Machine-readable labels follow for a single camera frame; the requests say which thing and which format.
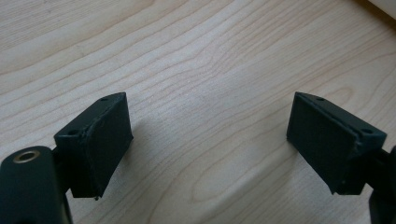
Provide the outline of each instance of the textured black plastic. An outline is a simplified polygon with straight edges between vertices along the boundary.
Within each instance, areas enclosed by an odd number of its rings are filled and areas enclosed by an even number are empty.
[[[88,107],[54,136],[75,198],[102,197],[133,140],[125,92]]]
[[[332,193],[361,194],[369,155],[386,134],[331,102],[296,92],[287,137]]]
[[[21,153],[35,151],[28,162],[15,163]],[[0,223],[71,223],[51,150],[28,147],[5,158],[0,172]]]

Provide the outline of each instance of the wood grain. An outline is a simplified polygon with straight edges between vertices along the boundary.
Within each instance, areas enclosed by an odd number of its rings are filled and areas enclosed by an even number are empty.
[[[76,223],[369,223],[287,143],[293,93],[396,145],[396,21],[363,0],[0,1],[0,159],[126,91],[135,140]]]

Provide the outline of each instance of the light wood surface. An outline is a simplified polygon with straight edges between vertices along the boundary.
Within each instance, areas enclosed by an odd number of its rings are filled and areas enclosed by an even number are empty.
[[[396,21],[363,0],[0,1],[0,159],[126,91],[135,140],[76,223],[369,223],[286,141],[295,91],[396,145]]]

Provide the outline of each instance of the wooden table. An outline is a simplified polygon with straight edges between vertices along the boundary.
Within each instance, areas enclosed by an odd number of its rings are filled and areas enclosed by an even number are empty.
[[[126,91],[135,140],[76,223],[369,223],[286,141],[295,91],[396,145],[396,21],[363,0],[0,2],[0,159]]]

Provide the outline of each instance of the screw hole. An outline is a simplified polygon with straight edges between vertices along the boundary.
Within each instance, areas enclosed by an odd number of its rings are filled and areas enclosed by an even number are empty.
[[[78,133],[78,130],[71,130],[70,132],[68,132],[67,134],[69,135],[75,135]]]
[[[22,152],[18,156],[14,158],[15,163],[24,163],[28,161],[32,161],[40,155],[40,152],[37,150]]]
[[[370,129],[361,129],[362,132],[364,133],[373,133]]]

